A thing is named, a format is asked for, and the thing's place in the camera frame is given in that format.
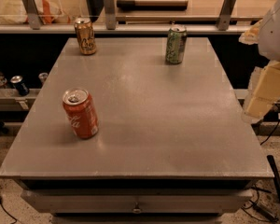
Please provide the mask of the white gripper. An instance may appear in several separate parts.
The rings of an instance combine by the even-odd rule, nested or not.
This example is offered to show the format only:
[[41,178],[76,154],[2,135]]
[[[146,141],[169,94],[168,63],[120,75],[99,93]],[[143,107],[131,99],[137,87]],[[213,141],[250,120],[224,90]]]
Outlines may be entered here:
[[262,21],[257,21],[240,35],[239,42],[246,45],[258,43],[259,54],[275,60],[269,61],[264,68],[256,67],[249,79],[242,119],[254,124],[263,119],[280,99],[280,0],[276,0]]

